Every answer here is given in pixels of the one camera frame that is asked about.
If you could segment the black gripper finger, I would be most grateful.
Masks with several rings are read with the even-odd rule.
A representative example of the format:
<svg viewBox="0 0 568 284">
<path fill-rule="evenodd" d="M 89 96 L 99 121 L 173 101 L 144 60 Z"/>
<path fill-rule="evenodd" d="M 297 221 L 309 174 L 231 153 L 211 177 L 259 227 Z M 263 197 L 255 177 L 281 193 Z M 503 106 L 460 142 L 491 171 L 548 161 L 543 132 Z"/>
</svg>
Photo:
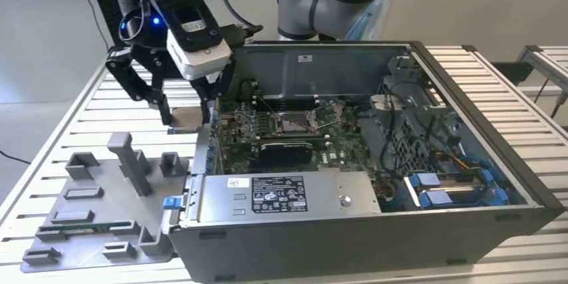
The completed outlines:
<svg viewBox="0 0 568 284">
<path fill-rule="evenodd" d="M 151 73 L 148 84 L 133 68 L 137 62 Z M 105 67 L 133 101 L 145 101 L 160 113 L 164 125 L 172 123 L 168 99 L 163 83 L 168 71 L 168 55 L 164 51 L 147 47 L 112 47 L 108 51 Z"/>
<path fill-rule="evenodd" d="M 229 61 L 224 69 L 221 70 L 215 82 L 209 82 L 205 76 L 189 82 L 200 98 L 203 124 L 208 124 L 211 120 L 208 103 L 227 94 L 229 83 L 232 81 L 232 76 L 235 73 L 235 67 L 236 62 Z"/>
</svg>

